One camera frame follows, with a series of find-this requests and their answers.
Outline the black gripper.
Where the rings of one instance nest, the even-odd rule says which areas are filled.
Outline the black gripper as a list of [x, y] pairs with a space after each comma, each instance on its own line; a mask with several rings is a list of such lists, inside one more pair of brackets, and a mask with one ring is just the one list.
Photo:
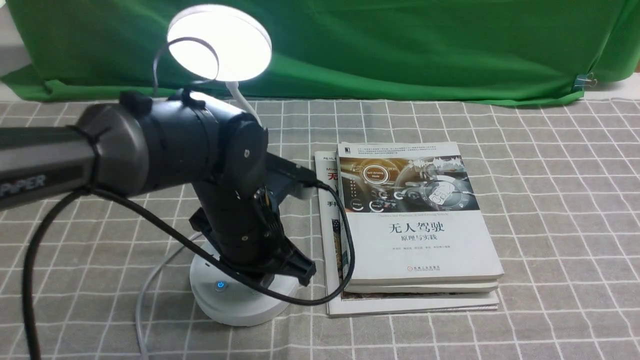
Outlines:
[[219, 185], [193, 188], [200, 209], [190, 223], [222, 264], [258, 282], [267, 275], [282, 275], [309, 285], [317, 266], [286, 236], [279, 204], [267, 187], [245, 199]]

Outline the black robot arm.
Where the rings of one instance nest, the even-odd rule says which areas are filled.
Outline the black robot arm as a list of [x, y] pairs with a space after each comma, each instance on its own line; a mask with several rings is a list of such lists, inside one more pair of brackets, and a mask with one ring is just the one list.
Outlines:
[[1, 130], [1, 209], [85, 189], [122, 198], [190, 184], [191, 217], [234, 272], [307, 286], [316, 265], [286, 237], [280, 203], [316, 174], [268, 151], [268, 130], [233, 105], [181, 90], [165, 101], [126, 91], [74, 125]]

